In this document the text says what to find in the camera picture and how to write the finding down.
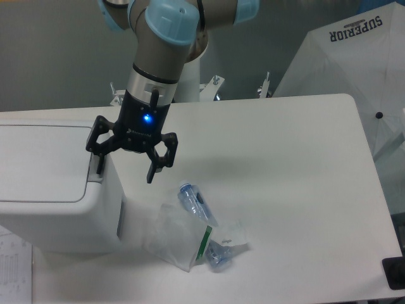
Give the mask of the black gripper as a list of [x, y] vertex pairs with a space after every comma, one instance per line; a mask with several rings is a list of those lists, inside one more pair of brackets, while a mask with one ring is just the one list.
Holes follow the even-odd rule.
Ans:
[[[115, 123], [98, 115], [87, 138], [85, 149], [99, 157], [96, 174], [101, 175], [105, 157], [118, 149], [145, 153], [151, 165], [147, 173], [147, 183], [151, 184], [155, 173], [164, 167], [172, 167], [178, 147], [176, 133], [162, 134], [162, 128], [168, 114], [169, 105], [159, 106], [159, 90], [153, 89], [146, 102], [134, 98], [126, 92], [123, 98], [120, 114]], [[110, 130], [113, 135], [102, 143], [97, 139]], [[159, 156], [155, 146], [163, 142], [166, 147], [164, 156]]]

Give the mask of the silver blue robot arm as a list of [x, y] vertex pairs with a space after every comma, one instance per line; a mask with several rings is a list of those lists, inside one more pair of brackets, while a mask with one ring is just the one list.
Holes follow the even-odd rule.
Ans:
[[197, 36], [253, 19], [260, 2], [152, 0], [98, 5], [111, 29], [134, 32], [137, 50], [117, 121], [97, 116], [85, 148], [98, 157], [98, 174], [106, 156], [118, 149], [147, 154], [151, 160], [147, 183], [151, 183], [156, 172], [174, 163], [177, 135], [161, 131]]

